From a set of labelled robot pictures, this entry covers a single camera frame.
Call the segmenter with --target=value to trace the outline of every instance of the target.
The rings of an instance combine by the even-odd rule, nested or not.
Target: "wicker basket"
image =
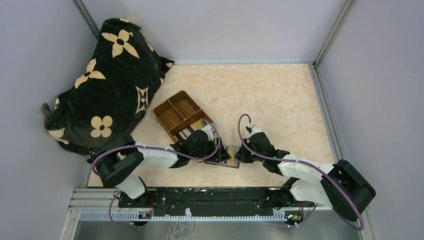
[[[176,143],[176,135],[200,119],[211,118],[185,91],[179,91],[152,110],[156,120]]]

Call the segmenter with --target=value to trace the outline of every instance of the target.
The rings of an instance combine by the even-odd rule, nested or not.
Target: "purple cable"
[[[287,163],[301,163],[303,165],[309,166],[309,167],[313,168],[314,170],[318,171],[320,174],[322,174],[322,176],[324,178],[326,178],[340,192],[340,194],[344,197],[344,199],[346,199],[347,203],[349,203],[350,207],[353,209],[353,211],[355,212],[356,216],[358,217],[359,227],[354,226],[353,224],[351,224],[350,222],[348,222],[348,220],[346,220],[345,218],[341,217],[339,214],[337,214],[337,215],[339,215],[339,217],[347,225],[349,225],[349,227],[351,227],[351,228],[353,228],[353,229],[355,229],[357,231],[364,230],[364,219],[362,218],[362,216],[361,216],[360,212],[358,211],[357,207],[355,206],[354,202],[345,193],[345,191],[343,191],[343,189],[339,185],[337,185],[337,183],[328,174],[326,174],[324,171],[322,171],[321,169],[319,169],[318,167],[316,167],[315,165],[313,165],[313,164],[311,164],[311,163],[309,163],[307,161],[284,159],[284,158],[273,158],[273,157],[269,157],[269,156],[265,156],[265,155],[259,154],[259,153],[255,152],[255,151],[253,151],[249,146],[247,146],[247,144],[243,141],[242,133],[240,132],[240,123],[242,122],[242,118],[245,117],[245,116],[249,118],[249,124],[252,123],[252,119],[251,119],[251,117],[248,114],[246,114],[246,113],[242,114],[240,116],[240,118],[238,119],[237,131],[238,131],[238,137],[241,140],[241,144],[243,144],[243,146],[247,150],[249,150],[255,156],[258,156],[258,157],[263,158],[263,159],[266,159],[266,160],[279,161],[279,162],[287,162]]]
[[[119,225],[118,223],[116,223],[114,220],[113,220],[113,218],[112,218],[112,205],[114,204],[114,202],[115,202],[115,200],[118,198],[118,195],[121,193],[122,191],[121,190],[118,190],[117,192],[115,192],[114,194],[113,194],[113,198],[112,198],[112,201],[110,202],[110,204],[109,204],[109,214],[108,214],[108,216],[109,216],[109,220],[110,220],[110,222],[112,222],[113,223],[113,225],[115,225],[115,226],[117,226],[118,228],[121,228],[121,229],[130,229],[130,228],[132,228],[133,226],[132,225],[129,225],[129,226],[122,226],[122,225]]]
[[[97,169],[96,169],[96,165],[98,164],[98,162],[104,156],[109,155],[109,154],[114,153],[114,152],[117,152],[117,151],[124,150],[124,149],[138,149],[138,148],[140,148],[140,149],[150,149],[150,150],[165,151],[165,152],[170,152],[170,153],[173,153],[173,154],[177,154],[177,155],[183,156],[185,158],[189,158],[189,159],[192,159],[192,160],[198,160],[198,161],[203,161],[203,160],[206,160],[206,159],[210,159],[211,157],[213,157],[215,155],[215,153],[217,153],[218,149],[220,149],[221,138],[220,138],[220,134],[218,133],[217,128],[213,124],[211,124],[208,120],[206,120],[204,118],[202,118],[201,120],[204,121],[206,124],[209,124],[213,128],[213,130],[215,130],[216,137],[218,138],[218,144],[217,144],[215,150],[210,155],[208,155],[208,156],[205,156],[205,157],[193,157],[193,156],[189,156],[189,155],[186,155],[184,153],[181,153],[181,152],[178,152],[178,151],[175,151],[175,150],[172,150],[172,149],[167,149],[165,147],[159,147],[159,146],[143,146],[143,145],[136,145],[135,144],[135,145],[120,146],[120,147],[116,147],[116,148],[113,148],[111,150],[105,151],[104,153],[100,154],[99,156],[97,156],[94,159],[93,163],[91,164],[91,170],[96,175],[99,175],[98,172],[97,172]]]

